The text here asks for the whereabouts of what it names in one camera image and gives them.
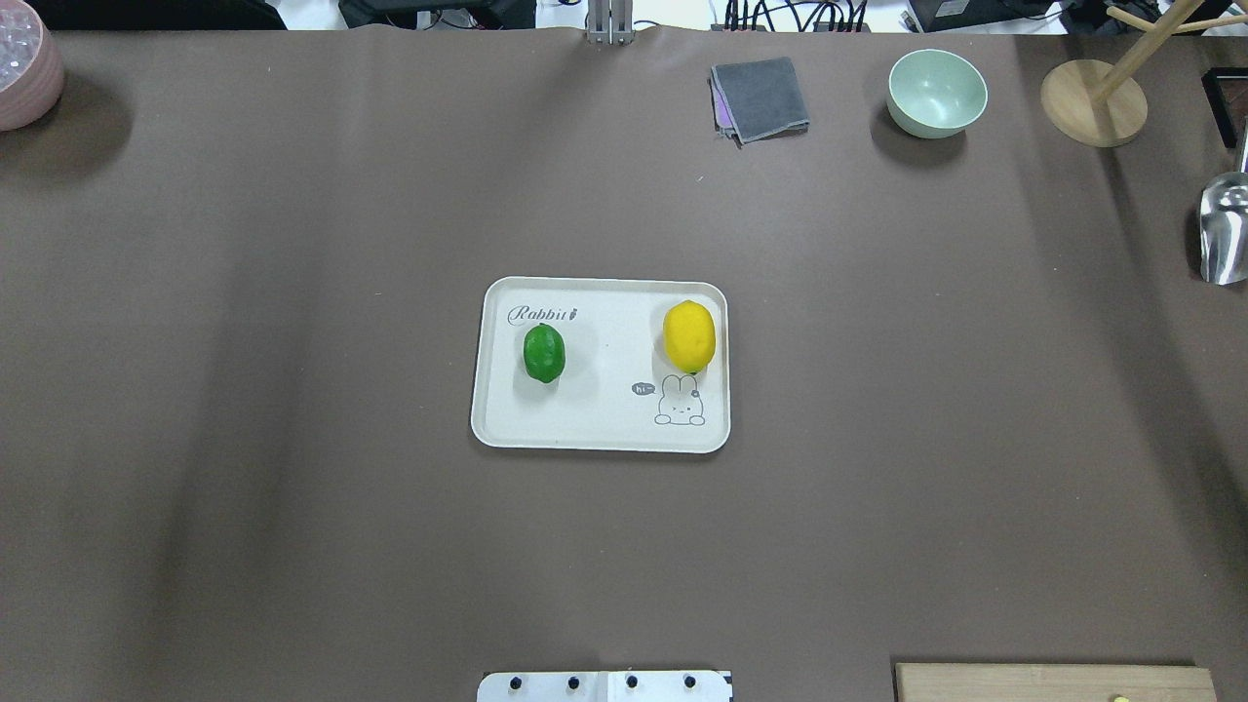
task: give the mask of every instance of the silver scoop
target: silver scoop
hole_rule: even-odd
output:
[[[1248,120],[1239,170],[1217,176],[1201,194],[1201,275],[1218,285],[1248,279]]]

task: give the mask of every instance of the metal bracket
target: metal bracket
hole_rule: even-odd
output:
[[[589,0],[585,36],[590,44],[633,42],[633,0]]]
[[[490,673],[477,702],[733,702],[728,671]]]

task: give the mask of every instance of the gray towel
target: gray towel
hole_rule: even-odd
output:
[[[711,94],[723,99],[723,110],[731,125],[720,125],[720,131],[735,136],[741,144],[789,130],[804,130],[810,125],[806,102],[797,87],[797,71],[787,56],[751,61],[748,64],[720,64],[711,66]]]

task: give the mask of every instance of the wooden stand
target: wooden stand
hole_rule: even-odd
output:
[[[1148,119],[1148,101],[1131,76],[1172,34],[1204,29],[1198,25],[1207,22],[1183,24],[1201,1],[1177,0],[1156,25],[1123,20],[1143,29],[1144,35],[1114,65],[1078,60],[1050,71],[1040,86],[1045,114],[1063,134],[1088,146],[1119,146],[1134,139]],[[1248,5],[1248,0],[1236,0],[1236,4]],[[1109,14],[1119,20],[1118,15],[1127,14],[1113,12],[1114,9],[1111,7]],[[1219,25],[1238,21],[1248,21],[1248,16],[1221,20]]]

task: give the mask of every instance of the yellow lemon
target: yellow lemon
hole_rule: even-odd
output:
[[[715,321],[693,300],[668,310],[663,317],[663,350],[671,365],[686,373],[706,367],[715,355]]]

